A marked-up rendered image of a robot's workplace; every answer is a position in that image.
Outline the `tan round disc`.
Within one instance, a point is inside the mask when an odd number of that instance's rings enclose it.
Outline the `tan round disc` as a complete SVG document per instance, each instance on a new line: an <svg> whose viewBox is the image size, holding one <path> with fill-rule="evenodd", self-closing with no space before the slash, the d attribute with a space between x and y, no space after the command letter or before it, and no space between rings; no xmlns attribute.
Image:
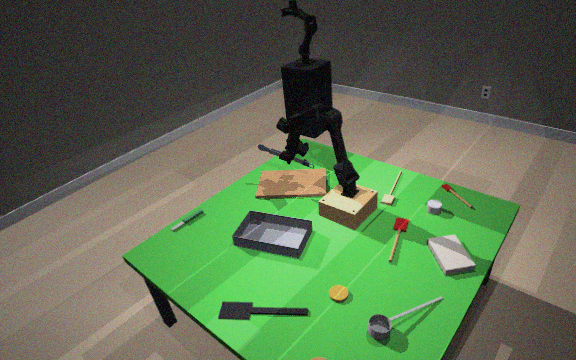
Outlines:
<svg viewBox="0 0 576 360"><path fill-rule="evenodd" d="M342 302L348 297L348 290L341 285L335 285L330 289L330 299L336 302Z"/></svg>

